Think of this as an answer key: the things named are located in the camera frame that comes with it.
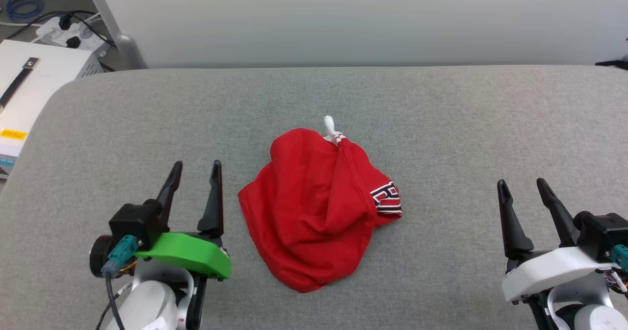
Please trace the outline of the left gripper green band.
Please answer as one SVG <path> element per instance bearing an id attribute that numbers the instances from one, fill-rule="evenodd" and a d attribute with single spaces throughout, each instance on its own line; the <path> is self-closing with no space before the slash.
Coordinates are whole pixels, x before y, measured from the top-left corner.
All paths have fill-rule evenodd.
<path id="1" fill-rule="evenodd" d="M 175 162 L 157 196 L 157 202 L 161 207 L 159 221 L 164 226 L 168 225 L 170 219 L 171 203 L 174 193 L 179 189 L 182 171 L 182 161 Z M 204 214 L 198 221 L 197 231 L 205 239 L 219 239 L 224 234 L 222 164 L 220 160 L 213 162 L 210 194 Z M 135 258 L 151 258 L 216 280 L 231 278 L 233 269 L 231 257 L 224 248 L 212 241 L 202 240 L 183 232 L 164 232 L 149 250 L 137 250 Z"/>

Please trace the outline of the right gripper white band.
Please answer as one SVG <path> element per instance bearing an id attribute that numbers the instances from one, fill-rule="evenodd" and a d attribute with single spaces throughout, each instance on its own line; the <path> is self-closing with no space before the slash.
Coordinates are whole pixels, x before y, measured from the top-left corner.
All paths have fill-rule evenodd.
<path id="1" fill-rule="evenodd" d="M 543 205 L 551 214 L 560 248 L 525 261 L 505 274 L 501 287 L 509 303 L 577 280 L 597 269 L 614 267 L 613 262 L 598 262 L 576 247 L 579 231 L 574 226 L 574 218 L 545 179 L 537 178 L 536 184 Z M 509 260 L 521 260 L 534 250 L 534 244 L 521 227 L 513 208 L 514 199 L 503 179 L 497 182 L 497 196 L 504 255 Z"/>

